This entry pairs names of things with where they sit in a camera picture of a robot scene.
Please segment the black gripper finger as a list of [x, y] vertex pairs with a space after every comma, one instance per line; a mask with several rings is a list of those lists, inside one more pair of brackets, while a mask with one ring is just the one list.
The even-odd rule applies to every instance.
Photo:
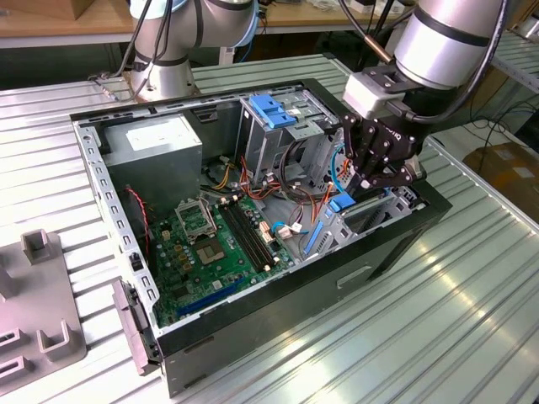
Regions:
[[361, 184], [367, 179], [364, 173], [369, 159], [371, 148], [376, 135], [376, 120], [367, 120], [357, 114], [347, 114], [342, 119], [344, 154], [352, 168], [352, 177], [346, 186], [346, 192], [356, 197], [361, 191], [371, 185], [367, 183], [364, 188]]
[[418, 151], [411, 158], [399, 162], [389, 163], [386, 158], [382, 163], [370, 160], [364, 173], [367, 174], [367, 179], [361, 185], [365, 188], [367, 183], [370, 183], [369, 190], [394, 189], [425, 178]]

